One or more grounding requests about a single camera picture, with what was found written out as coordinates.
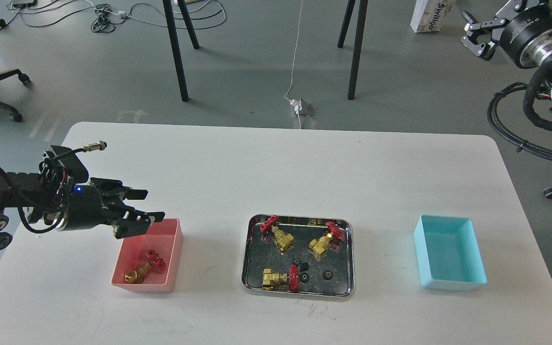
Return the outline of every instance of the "power strip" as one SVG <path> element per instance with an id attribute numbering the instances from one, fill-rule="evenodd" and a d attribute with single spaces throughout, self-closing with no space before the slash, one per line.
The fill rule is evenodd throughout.
<path id="1" fill-rule="evenodd" d="M 178 5 L 178 1 L 179 1 L 179 0 L 173 0 L 173 3 L 174 3 L 176 6 L 180 6 L 180 5 Z M 201 0 L 184 0 L 184 2 L 185 2 L 186 4 L 193 4 L 193 2 L 198 2 L 198 1 L 201 1 Z"/>
<path id="2" fill-rule="evenodd" d="M 18 7 L 25 8 L 37 5 L 37 0 L 13 0 L 11 4 L 15 9 Z"/>

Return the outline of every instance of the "electrical outlet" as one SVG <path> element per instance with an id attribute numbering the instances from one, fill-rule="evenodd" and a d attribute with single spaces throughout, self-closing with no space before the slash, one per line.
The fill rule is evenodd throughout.
<path id="1" fill-rule="evenodd" d="M 25 8 L 37 5 L 37 0 L 13 0 L 11 4 L 15 9 L 18 7 Z"/>
<path id="2" fill-rule="evenodd" d="M 308 117 L 312 116 L 312 107 L 301 98 L 299 100 L 291 100 L 291 117 Z"/>

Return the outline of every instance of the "blue plastic bin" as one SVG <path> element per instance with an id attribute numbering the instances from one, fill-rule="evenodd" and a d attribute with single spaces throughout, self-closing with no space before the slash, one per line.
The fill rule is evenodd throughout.
<path id="1" fill-rule="evenodd" d="M 424 288 L 465 291 L 487 284 L 471 221 L 421 216 L 414 230 L 414 246 Z"/>

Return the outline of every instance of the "pink plastic bin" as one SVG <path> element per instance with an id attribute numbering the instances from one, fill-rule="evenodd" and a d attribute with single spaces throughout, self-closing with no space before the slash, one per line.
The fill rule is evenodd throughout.
<path id="1" fill-rule="evenodd" d="M 167 264 L 166 268 L 162 271 L 153 268 L 142 284 L 125 282 L 125 273 L 146 264 L 146 252 L 150 249 L 159 253 Z M 112 275 L 112 285 L 132 292 L 172 292 L 181 250 L 182 230 L 178 219 L 153 223 L 146 234 L 123 239 Z"/>

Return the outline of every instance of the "robotic arm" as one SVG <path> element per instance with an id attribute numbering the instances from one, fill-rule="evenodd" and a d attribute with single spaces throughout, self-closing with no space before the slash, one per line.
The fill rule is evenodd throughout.
<path id="1" fill-rule="evenodd" d="M 519 68 L 538 70 L 529 84 L 513 83 L 495 97 L 489 104 L 489 123 L 506 140 L 517 146 L 517 151 L 528 151 L 544 159 L 552 160 L 552 150 L 524 140 L 500 122 L 497 116 L 499 101 L 508 94 L 525 91 L 523 112 L 535 126 L 552 131 L 552 121 L 541 118 L 534 111 L 535 100 L 552 101 L 552 8 L 548 0 L 509 0 L 493 19 L 480 22 L 468 12 L 466 35 L 461 42 L 474 55 L 490 60 L 495 49 L 501 46 L 504 52 Z M 479 39 L 488 36 L 485 42 Z"/>
<path id="2" fill-rule="evenodd" d="M 125 199 L 145 199 L 147 190 L 135 190 L 117 180 L 89 178 L 75 154 L 105 147 L 102 141 L 75 150 L 50 146 L 39 164 L 39 173 L 11 173 L 0 167 L 0 250 L 12 240 L 10 234 L 1 232 L 9 221 L 4 215 L 8 207 L 17 208 L 23 225 L 34 233 L 107 224 L 120 239 L 144 234 L 153 222 L 162 221 L 164 212 L 142 212 L 123 203 Z M 48 227 L 33 229 L 30 224 L 38 220 Z"/>

